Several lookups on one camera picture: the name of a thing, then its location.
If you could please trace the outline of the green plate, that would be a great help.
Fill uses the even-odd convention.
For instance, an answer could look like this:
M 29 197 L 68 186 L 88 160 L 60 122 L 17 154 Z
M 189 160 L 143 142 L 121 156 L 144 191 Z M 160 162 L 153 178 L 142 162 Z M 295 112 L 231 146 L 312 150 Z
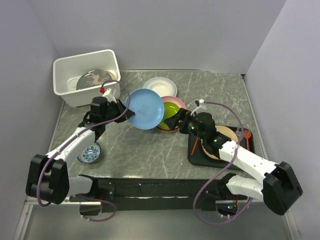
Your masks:
M 164 102 L 164 116 L 162 118 L 162 121 L 159 123 L 159 127 L 168 129 L 168 125 L 164 122 L 164 120 L 171 118 L 174 116 L 178 111 L 180 107 L 173 103 L 173 102 Z

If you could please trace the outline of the blue plastic plate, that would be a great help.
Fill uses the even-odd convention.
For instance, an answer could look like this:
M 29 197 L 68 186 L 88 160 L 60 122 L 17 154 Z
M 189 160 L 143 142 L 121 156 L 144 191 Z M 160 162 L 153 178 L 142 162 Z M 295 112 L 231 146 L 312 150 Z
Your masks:
M 153 90 L 140 88 L 130 93 L 124 105 L 135 113 L 128 121 L 137 129 L 155 128 L 164 117 L 165 106 L 162 98 Z

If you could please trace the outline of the grey deer plate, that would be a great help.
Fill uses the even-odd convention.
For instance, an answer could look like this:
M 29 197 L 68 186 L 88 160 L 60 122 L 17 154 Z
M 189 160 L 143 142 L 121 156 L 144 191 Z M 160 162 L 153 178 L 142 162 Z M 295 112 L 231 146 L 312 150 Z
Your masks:
M 100 86 L 104 81 L 109 81 L 112 79 L 113 74 L 109 71 L 102 69 L 91 70 L 79 78 L 76 84 L 76 90 Z

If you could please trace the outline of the beige floral plate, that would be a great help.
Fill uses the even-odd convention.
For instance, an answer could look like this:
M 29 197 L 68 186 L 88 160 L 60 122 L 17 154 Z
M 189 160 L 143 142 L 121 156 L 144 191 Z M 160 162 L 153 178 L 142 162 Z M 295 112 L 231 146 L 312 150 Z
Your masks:
M 117 73 L 116 73 L 115 71 L 113 71 L 113 70 L 108 70 L 107 72 L 109 73 L 109 75 L 110 75 L 110 77 L 111 77 L 112 80 L 117 80 L 117 79 L 118 79 Z

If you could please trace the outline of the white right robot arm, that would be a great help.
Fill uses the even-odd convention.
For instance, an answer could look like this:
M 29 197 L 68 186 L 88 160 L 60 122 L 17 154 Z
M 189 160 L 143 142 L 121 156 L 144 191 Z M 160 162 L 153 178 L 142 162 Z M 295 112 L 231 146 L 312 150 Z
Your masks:
M 193 116 L 191 111 L 180 108 L 164 123 L 170 129 L 178 128 L 180 133 L 196 137 L 207 153 L 251 176 L 244 178 L 234 173 L 225 175 L 219 181 L 221 185 L 218 188 L 222 198 L 241 195 L 257 199 L 282 216 L 303 194 L 296 174 L 288 163 L 275 163 L 243 148 L 216 128 L 210 113 L 201 112 Z

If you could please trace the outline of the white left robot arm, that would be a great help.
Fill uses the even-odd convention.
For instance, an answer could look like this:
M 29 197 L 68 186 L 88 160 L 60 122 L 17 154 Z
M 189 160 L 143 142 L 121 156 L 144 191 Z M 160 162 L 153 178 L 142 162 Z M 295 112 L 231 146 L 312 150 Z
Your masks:
M 134 112 L 129 110 L 130 103 L 129 97 L 126 103 L 119 99 L 109 102 L 103 96 L 93 98 L 90 110 L 65 142 L 45 155 L 36 154 L 31 159 L 26 194 L 36 198 L 42 207 L 61 204 L 66 197 L 80 194 L 88 201 L 95 200 L 100 193 L 95 178 L 84 175 L 70 177 L 68 168 L 100 138 L 107 124 L 121 123 L 134 116 Z

